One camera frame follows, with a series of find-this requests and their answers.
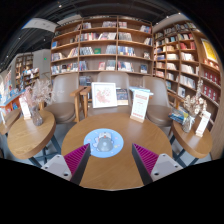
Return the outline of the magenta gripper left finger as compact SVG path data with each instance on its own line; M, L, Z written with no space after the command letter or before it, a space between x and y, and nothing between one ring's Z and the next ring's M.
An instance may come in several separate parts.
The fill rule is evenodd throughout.
M55 155L42 169L79 185L90 157L90 145L83 145L65 156Z

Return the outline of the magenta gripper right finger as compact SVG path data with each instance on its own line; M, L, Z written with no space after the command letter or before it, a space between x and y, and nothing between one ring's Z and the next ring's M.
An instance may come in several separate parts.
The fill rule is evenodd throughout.
M160 155L135 143L132 155L143 185L148 185L182 169L182 166L165 153Z

